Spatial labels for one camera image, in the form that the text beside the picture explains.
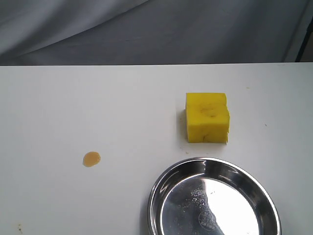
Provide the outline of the orange liquid spill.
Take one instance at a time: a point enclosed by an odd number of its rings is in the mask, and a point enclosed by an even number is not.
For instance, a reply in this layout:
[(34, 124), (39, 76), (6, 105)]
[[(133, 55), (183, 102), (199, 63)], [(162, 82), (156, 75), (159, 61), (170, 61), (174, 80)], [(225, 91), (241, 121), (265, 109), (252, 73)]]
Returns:
[(101, 161), (101, 156), (98, 152), (88, 152), (83, 157), (83, 165), (85, 167), (92, 167)]

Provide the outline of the black stand pole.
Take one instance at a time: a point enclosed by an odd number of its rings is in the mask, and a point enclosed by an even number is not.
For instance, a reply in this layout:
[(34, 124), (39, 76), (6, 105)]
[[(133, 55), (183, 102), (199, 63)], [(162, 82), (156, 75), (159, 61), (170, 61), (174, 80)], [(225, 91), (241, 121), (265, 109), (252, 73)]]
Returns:
[(297, 33), (298, 53), (295, 62), (313, 61), (313, 1), (309, 0)]

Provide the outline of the grey backdrop cloth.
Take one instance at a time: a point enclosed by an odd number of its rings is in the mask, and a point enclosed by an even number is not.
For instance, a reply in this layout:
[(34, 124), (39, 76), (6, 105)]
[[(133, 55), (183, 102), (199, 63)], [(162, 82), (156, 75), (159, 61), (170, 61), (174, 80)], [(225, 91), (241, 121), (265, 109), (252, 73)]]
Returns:
[(0, 63), (291, 62), (310, 0), (3, 0)]

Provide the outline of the yellow sponge block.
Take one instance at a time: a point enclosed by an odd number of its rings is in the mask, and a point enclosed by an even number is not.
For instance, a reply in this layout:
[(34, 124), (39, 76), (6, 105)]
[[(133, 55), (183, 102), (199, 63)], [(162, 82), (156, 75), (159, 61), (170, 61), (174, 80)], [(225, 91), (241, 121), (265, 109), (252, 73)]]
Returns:
[(224, 93), (187, 93), (185, 112), (190, 143), (228, 142), (230, 114)]

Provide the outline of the round stainless steel plate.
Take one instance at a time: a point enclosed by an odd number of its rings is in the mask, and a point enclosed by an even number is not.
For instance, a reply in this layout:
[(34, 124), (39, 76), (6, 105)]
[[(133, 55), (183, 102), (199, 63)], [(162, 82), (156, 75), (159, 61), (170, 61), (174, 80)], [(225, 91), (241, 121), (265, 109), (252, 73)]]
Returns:
[(147, 204), (152, 235), (280, 235), (278, 211), (265, 188), (224, 160), (195, 157), (167, 168)]

